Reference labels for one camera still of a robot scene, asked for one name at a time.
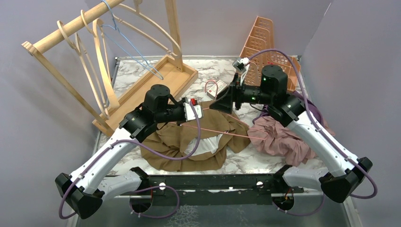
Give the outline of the pink wire hanger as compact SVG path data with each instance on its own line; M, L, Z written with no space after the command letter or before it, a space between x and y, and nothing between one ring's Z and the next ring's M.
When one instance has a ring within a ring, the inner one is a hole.
M218 82L216 82L214 79L210 79L208 81L205 82L205 86L204 86L204 92L207 93L208 89L207 89L207 85L212 82L215 84L216 86L216 92L215 92L215 98L217 97L217 92L218 92ZM204 130L204 131L210 131L210 132L215 132L215 133L221 133L221 134L226 134L226 135L232 135L232 136L238 136L238 137L243 137L243 138L249 138L249 139L255 139L255 140L266 140L264 138L258 138L258 137L250 137L250 136L243 136L243 135L236 135L233 133L229 133L229 132L225 132L225 131L216 131L216 130L211 130L211 129L206 129L206 128L202 128L200 127L200 124L198 124L198 126L191 126L191 125L187 125L187 124L181 124L181 126L185 126L185 127L190 127L190 128L198 128L200 130Z

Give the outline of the brown skirt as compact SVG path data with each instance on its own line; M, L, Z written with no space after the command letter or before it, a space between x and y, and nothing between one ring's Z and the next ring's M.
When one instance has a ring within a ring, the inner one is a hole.
M226 114L210 110L210 103L210 101L200 103L204 109L204 116L200 119L200 127L248 136L249 126L240 121L235 113ZM197 126L196 121L184 124ZM161 157L145 148L141 148L140 152L142 157L158 170L172 172L207 171L217 170L223 166L227 158L228 148L234 153L239 153L250 144L249 138L201 130L200 142L196 151L192 156L182 159L195 148L197 136L197 128L178 126L171 122L143 141L145 146L162 154Z

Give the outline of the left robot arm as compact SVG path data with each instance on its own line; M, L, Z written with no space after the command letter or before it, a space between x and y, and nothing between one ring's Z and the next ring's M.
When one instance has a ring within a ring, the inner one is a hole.
M170 89L161 84L152 85L144 101L124 116L109 140L81 167L71 174L61 173L55 183L62 197L59 217L69 219L78 215L81 219L92 216L106 200L126 192L143 194L148 190L146 173L135 168L128 173L106 178L111 169L135 147L173 160L143 144L158 130L158 124L181 124L195 120L200 125L202 106L196 99L182 98L176 101Z

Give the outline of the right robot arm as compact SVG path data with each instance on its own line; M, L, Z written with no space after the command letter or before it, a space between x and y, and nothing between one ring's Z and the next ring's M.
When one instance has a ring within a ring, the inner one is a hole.
M342 203L362 183L373 163L367 157L358 158L336 141L306 110L306 102L287 92L287 81L282 68L272 64L262 68L259 86L241 84L236 73L209 107L231 114L243 103L266 105L269 115L299 136L326 165L319 170L287 165L275 174L274 189L278 192L290 187L320 190L332 201Z

